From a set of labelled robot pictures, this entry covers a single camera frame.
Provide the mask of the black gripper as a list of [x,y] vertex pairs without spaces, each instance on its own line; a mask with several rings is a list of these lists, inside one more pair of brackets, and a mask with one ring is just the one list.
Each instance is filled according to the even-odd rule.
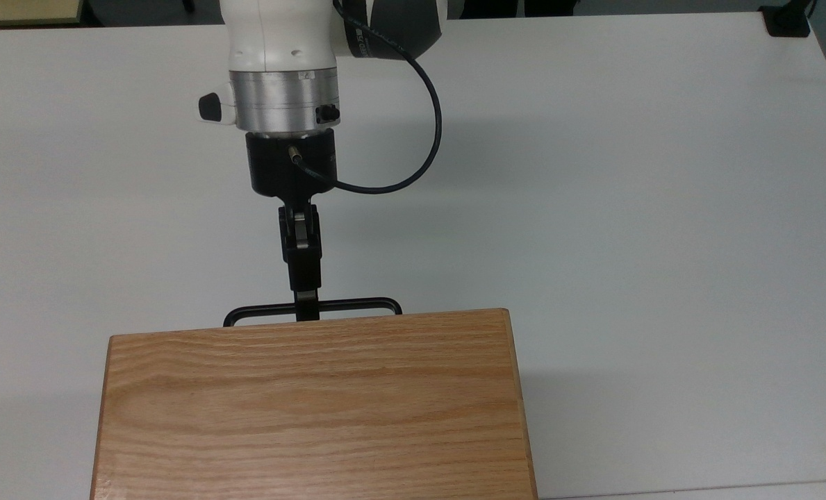
[[251,186],[264,197],[276,197],[285,206],[279,209],[283,261],[288,265],[298,321],[320,319],[322,240],[320,215],[311,197],[332,187],[304,173],[290,155],[290,148],[312,171],[337,179],[336,134],[327,130],[306,138],[267,138],[245,134]]

